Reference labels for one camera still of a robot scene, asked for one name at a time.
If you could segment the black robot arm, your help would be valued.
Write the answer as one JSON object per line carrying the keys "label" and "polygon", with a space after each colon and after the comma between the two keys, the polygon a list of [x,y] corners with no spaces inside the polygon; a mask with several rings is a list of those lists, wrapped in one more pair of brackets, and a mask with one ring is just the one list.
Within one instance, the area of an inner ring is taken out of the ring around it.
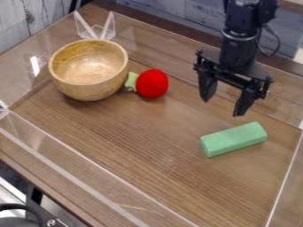
{"label": "black robot arm", "polygon": [[258,99],[266,99],[274,77],[257,62],[257,53],[269,56],[259,45],[268,23],[277,17],[278,0],[225,0],[223,43],[218,54],[198,50],[194,70],[198,73],[201,97],[207,102],[219,82],[241,89],[234,116],[243,116]]}

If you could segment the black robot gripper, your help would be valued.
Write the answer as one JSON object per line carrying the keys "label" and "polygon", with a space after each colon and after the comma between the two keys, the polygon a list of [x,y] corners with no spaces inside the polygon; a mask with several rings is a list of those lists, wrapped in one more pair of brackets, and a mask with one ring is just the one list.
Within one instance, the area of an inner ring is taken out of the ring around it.
{"label": "black robot gripper", "polygon": [[198,73],[201,97],[207,102],[219,82],[241,89],[234,116],[243,116],[257,99],[266,98],[274,77],[257,63],[259,35],[225,35],[219,52],[198,50],[194,70]]}

